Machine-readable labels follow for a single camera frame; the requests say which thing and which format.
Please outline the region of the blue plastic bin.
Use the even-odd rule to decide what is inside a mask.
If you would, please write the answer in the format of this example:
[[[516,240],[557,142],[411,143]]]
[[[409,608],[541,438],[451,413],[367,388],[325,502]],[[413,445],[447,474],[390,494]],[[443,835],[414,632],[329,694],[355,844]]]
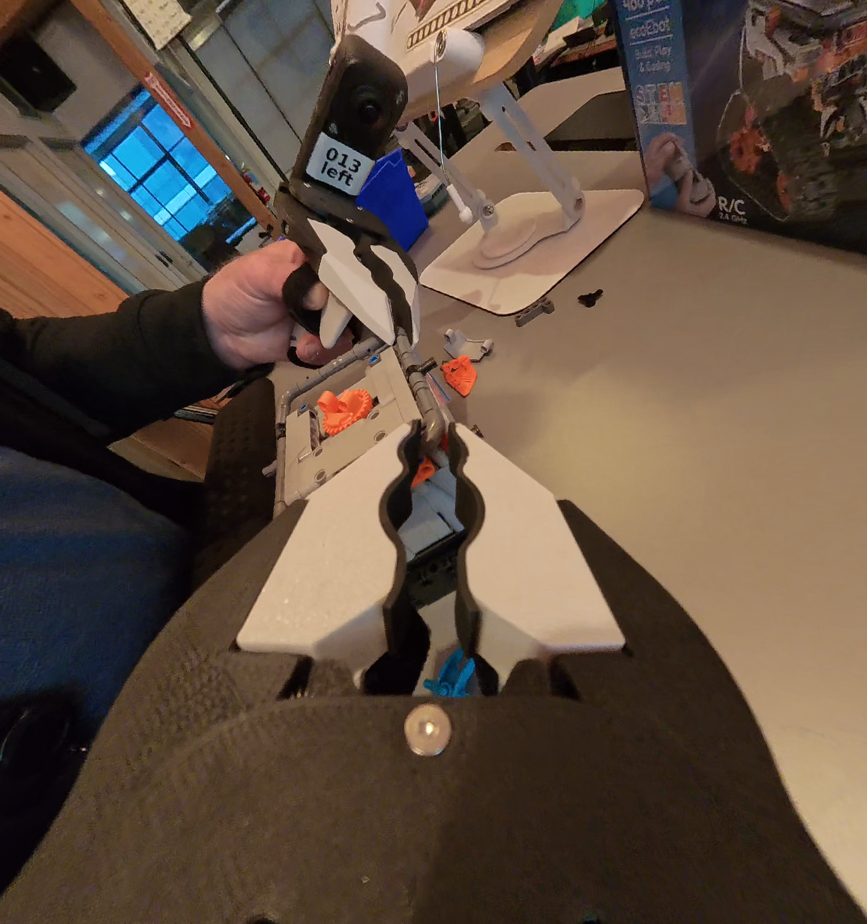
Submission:
[[[401,148],[376,162],[358,193],[357,204],[374,214],[405,251],[410,250],[428,228],[427,214]]]

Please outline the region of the person's left forearm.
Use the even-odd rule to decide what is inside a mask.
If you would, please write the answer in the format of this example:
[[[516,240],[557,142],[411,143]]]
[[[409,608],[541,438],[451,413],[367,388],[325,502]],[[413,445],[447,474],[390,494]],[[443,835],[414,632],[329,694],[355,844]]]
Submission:
[[[99,315],[21,319],[0,308],[0,445],[35,455],[49,431],[113,442],[239,381],[250,370],[224,365],[208,340],[205,283]]]

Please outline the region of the orange wedge panel piece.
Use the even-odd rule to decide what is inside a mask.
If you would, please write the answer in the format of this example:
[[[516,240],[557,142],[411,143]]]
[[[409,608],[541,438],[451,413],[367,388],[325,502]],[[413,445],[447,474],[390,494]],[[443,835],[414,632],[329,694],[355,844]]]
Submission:
[[[440,372],[444,381],[462,398],[470,395],[478,380],[476,365],[465,354],[441,364]]]

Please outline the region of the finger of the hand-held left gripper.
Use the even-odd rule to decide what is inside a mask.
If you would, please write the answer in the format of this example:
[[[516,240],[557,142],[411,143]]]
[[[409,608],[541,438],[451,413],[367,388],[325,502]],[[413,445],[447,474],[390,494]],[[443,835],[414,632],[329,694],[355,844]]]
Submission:
[[[382,343],[393,344],[391,301],[358,260],[355,242],[332,225],[314,218],[308,221],[324,246],[317,275],[329,294],[319,327],[321,343],[335,344],[347,323],[356,318]]]
[[[416,265],[394,241],[361,242],[361,265],[369,272],[371,283],[384,306],[379,322],[371,330],[384,343],[393,345],[403,334],[410,347],[416,347],[420,334],[419,293]]]

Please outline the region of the grey bent pipe piece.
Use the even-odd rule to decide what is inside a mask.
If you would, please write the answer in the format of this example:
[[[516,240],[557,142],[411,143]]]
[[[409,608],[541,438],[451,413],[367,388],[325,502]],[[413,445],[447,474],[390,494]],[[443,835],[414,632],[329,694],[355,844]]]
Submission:
[[[393,350],[420,413],[423,428],[421,438],[423,453],[433,456],[443,437],[447,435],[449,426],[447,417],[427,383],[426,373],[420,369],[419,359],[403,328],[395,329]]]

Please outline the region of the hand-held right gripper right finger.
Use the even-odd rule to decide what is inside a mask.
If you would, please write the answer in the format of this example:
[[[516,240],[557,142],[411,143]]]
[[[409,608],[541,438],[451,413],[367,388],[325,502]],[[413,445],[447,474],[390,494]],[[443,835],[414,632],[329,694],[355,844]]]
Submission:
[[[525,661],[621,653],[623,631],[552,492],[463,424],[449,427],[448,455],[465,532],[454,622],[482,691]]]

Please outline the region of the wall calendar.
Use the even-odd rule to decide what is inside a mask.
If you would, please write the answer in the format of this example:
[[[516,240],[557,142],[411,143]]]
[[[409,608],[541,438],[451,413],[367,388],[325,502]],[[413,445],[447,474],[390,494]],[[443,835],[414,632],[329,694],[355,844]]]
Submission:
[[[179,1],[123,1],[122,4],[156,51],[162,50],[192,22],[191,15]]]

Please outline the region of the grey building block model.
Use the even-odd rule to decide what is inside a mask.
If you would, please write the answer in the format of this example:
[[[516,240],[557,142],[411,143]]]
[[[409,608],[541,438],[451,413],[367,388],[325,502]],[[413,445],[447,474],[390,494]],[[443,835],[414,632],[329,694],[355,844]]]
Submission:
[[[366,391],[369,414],[342,433],[330,435],[319,398],[330,391]],[[275,496],[273,515],[304,500],[402,424],[423,419],[423,410],[394,348],[375,338],[320,368],[276,399]],[[454,513],[455,487],[447,441],[430,450],[412,487],[413,509],[399,528],[407,558],[407,587],[418,609],[455,591],[457,558],[465,530]]]

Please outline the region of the grey curved panel piece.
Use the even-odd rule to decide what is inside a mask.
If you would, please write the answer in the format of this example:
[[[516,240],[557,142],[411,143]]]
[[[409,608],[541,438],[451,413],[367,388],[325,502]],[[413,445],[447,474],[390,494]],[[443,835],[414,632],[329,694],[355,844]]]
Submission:
[[[492,339],[474,339],[459,329],[448,329],[443,335],[443,349],[451,359],[466,357],[479,363],[493,352]]]

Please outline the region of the turquoise plastic tool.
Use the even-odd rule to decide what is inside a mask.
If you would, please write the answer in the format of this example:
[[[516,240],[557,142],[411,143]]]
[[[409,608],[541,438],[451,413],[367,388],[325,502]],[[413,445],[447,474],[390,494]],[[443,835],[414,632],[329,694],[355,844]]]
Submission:
[[[456,648],[441,665],[439,673],[422,681],[429,694],[443,698],[466,698],[475,695],[473,679],[476,665],[461,648]]]

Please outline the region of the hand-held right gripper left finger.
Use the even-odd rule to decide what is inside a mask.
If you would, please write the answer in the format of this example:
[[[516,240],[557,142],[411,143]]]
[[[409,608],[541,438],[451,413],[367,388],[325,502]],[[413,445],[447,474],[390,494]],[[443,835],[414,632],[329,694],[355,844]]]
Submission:
[[[344,664],[366,692],[413,692],[430,632],[410,599],[399,528],[411,516],[420,423],[402,424],[305,501],[236,637],[248,653]]]

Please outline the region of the wooden post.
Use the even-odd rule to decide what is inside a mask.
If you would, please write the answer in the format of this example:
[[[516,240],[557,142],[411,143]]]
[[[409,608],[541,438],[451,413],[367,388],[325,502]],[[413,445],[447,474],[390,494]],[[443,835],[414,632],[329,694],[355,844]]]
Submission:
[[[154,65],[139,44],[129,36],[119,21],[111,15],[110,9],[99,1],[72,1],[71,5],[98,32],[115,57],[132,76],[140,80],[155,101],[173,118],[183,134],[215,169],[251,217],[256,219],[262,231],[267,232],[269,238],[276,239],[278,237],[275,229],[276,218],[271,209],[260,200],[251,186],[243,179],[241,173],[205,127],[199,124],[196,117],[186,109],[160,69]]]

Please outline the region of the toy kit cardboard box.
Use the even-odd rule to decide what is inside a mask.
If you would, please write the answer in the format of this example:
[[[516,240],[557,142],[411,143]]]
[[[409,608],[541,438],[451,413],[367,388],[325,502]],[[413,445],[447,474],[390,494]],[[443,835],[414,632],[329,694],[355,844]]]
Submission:
[[[619,1],[649,203],[867,256],[867,1]]]

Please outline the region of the blue window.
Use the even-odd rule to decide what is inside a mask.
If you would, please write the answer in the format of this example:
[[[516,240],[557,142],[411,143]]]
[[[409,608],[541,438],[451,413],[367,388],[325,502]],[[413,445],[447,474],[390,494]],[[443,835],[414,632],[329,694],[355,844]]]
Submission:
[[[234,199],[215,168],[147,90],[133,88],[81,145],[175,241],[209,224]]]

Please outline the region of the person's left hand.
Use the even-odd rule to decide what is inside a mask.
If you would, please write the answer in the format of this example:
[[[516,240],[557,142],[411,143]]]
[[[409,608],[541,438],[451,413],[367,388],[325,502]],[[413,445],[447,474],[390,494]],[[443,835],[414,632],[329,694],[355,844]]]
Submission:
[[[283,299],[287,278],[304,267],[307,290],[298,304],[320,314],[329,291],[304,252],[279,240],[227,263],[203,287],[201,310],[216,356],[237,372],[287,358],[296,320]]]

